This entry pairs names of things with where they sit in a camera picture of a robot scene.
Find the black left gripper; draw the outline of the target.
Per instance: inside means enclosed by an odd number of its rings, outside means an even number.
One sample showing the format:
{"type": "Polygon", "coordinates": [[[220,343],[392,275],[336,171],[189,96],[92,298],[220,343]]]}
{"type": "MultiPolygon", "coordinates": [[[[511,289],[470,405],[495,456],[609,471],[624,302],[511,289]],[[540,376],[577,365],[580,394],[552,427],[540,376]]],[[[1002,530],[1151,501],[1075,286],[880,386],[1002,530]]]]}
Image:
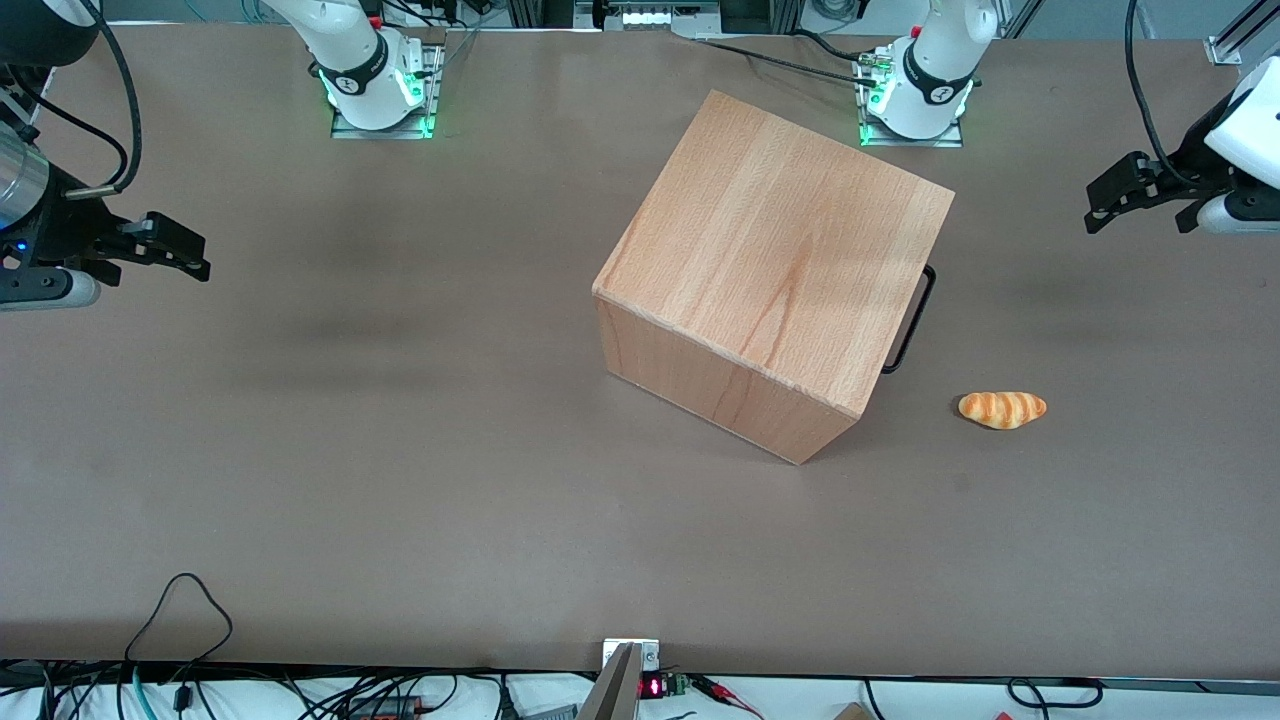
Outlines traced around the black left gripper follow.
{"type": "Polygon", "coordinates": [[[1124,155],[1085,188],[1089,211],[1085,232],[1098,234],[1116,217],[1142,210],[1151,202],[1199,199],[1178,213],[1178,232],[1215,232],[1215,200],[1236,187],[1231,164],[1216,154],[1207,138],[1215,126],[1193,126],[1180,145],[1165,150],[1153,127],[1146,128],[1155,158],[1124,155]]]}

